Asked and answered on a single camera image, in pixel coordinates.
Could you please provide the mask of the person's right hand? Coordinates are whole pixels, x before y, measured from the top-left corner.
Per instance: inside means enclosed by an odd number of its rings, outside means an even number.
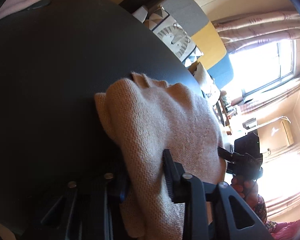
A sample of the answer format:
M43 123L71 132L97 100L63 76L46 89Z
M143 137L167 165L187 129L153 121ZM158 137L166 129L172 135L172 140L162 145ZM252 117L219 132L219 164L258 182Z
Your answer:
M231 180L231 186L252 209L257 205L258 185L256 181L244 181L242 176L234 176Z

